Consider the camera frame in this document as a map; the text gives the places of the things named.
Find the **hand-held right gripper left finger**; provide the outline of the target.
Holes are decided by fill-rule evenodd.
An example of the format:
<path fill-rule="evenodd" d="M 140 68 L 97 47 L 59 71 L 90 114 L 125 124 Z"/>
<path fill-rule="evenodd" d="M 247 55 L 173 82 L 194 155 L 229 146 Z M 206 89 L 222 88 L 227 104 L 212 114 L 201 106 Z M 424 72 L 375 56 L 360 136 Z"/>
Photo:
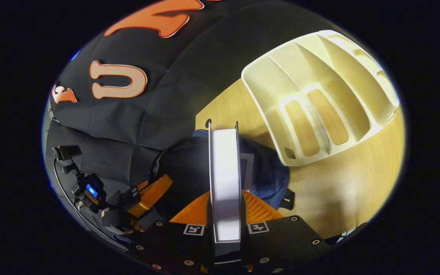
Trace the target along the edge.
<path fill-rule="evenodd" d="M 210 192 L 196 198 L 173 219 L 154 221 L 134 236 L 132 257 L 161 275 L 210 275 Z"/>

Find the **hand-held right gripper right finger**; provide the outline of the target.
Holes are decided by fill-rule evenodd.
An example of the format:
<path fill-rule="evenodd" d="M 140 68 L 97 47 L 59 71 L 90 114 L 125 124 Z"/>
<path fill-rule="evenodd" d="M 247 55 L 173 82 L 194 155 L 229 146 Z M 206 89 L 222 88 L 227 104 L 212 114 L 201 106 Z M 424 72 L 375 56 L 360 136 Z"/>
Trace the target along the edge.
<path fill-rule="evenodd" d="M 300 216 L 283 216 L 242 191 L 246 202 L 249 274 L 291 274 L 332 248 Z"/>

